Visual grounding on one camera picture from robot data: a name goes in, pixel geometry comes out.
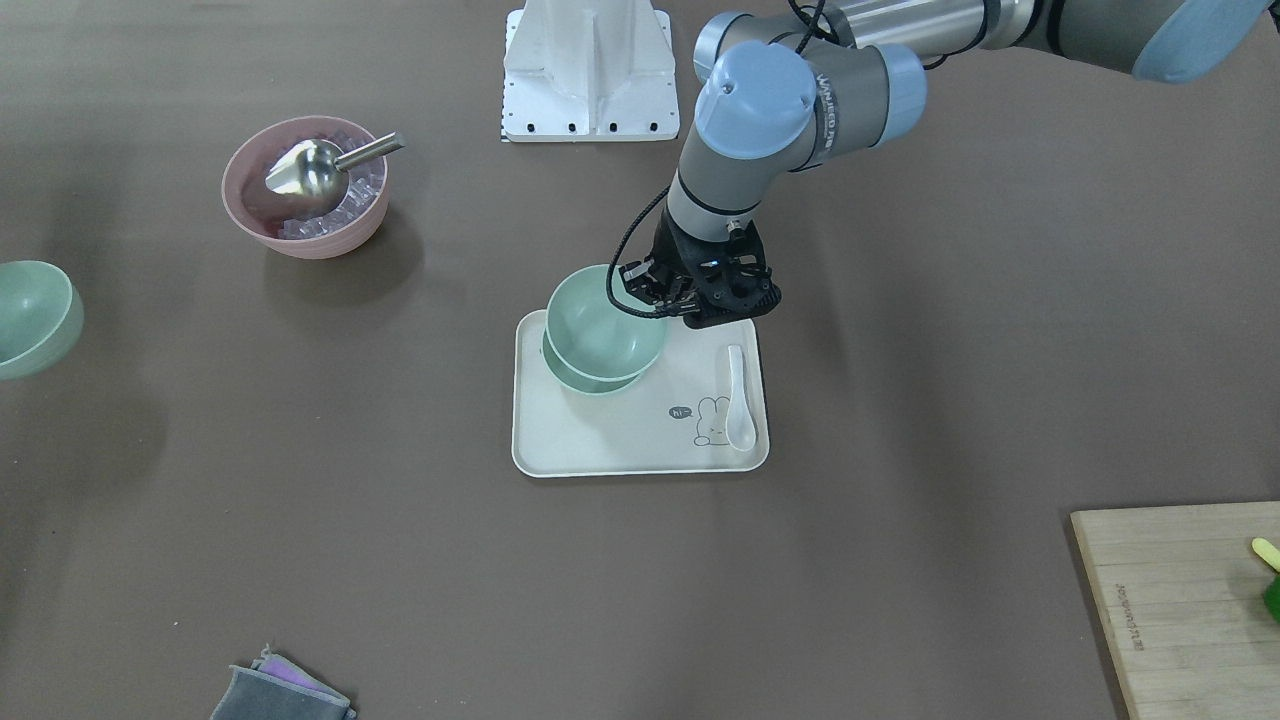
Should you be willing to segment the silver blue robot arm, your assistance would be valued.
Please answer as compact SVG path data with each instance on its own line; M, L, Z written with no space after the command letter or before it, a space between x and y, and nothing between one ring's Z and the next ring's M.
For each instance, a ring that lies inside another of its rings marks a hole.
M1183 85L1228 58L1275 1L815 1L726 12L701 28L701 91L652 251L611 261L632 316L703 329L781 301L754 215L772 181L877 149L920 119L928 72L978 49L1029 47Z

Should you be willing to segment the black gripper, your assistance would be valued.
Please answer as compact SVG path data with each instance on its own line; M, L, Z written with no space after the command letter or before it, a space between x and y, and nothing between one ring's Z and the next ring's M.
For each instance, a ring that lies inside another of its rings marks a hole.
M652 251L620 273L630 296L695 331L765 315L782 300L753 222L710 242L663 215Z

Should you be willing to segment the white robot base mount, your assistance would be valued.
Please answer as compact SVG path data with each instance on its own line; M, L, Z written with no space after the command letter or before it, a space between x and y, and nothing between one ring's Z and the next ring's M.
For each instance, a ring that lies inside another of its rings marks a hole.
M649 1L526 1L504 28L502 141L678 137L668 13Z

